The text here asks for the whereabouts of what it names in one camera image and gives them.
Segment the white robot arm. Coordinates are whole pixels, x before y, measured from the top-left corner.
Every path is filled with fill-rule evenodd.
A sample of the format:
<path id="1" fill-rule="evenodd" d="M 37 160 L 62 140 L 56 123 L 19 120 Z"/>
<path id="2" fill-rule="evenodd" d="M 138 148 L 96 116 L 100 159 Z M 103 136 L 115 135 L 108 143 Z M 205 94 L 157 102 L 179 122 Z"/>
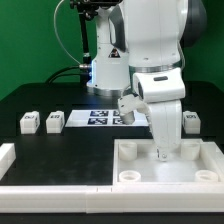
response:
<path id="1" fill-rule="evenodd" d="M 87 87 L 119 96 L 118 111 L 130 125 L 146 116 L 160 160 L 181 142 L 185 85 L 184 47 L 192 46 L 207 23 L 202 0 L 99 0 L 98 52 Z"/>

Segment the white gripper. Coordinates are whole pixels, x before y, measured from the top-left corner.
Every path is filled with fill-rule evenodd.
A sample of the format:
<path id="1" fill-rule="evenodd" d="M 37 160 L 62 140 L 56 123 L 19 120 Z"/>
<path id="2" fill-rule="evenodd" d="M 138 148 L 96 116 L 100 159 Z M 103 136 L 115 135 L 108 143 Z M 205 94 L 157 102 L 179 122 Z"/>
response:
<path id="1" fill-rule="evenodd" d="M 181 143 L 182 106 L 179 100 L 148 104 L 150 130 L 158 159 L 168 160 L 168 153 Z"/>

